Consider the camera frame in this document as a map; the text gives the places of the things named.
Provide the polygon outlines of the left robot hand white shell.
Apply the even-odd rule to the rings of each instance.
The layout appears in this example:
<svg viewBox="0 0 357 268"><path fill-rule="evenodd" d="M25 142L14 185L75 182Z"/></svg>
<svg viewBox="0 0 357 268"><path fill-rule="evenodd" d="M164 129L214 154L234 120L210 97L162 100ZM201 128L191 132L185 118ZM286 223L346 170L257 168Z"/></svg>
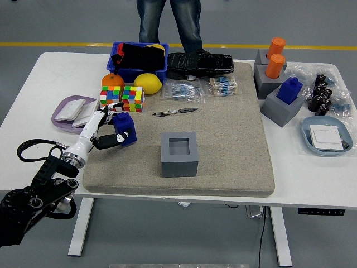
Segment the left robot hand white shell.
<svg viewBox="0 0 357 268"><path fill-rule="evenodd" d="M133 132L131 127L116 134L102 137L95 136L102 125L114 125L114 117L119 115L117 110L122 108L123 105L124 103L121 102L111 103L95 111L84 126L76 144L66 149L64 155L76 155L84 159L93 146L102 150L121 145L126 141Z"/></svg>

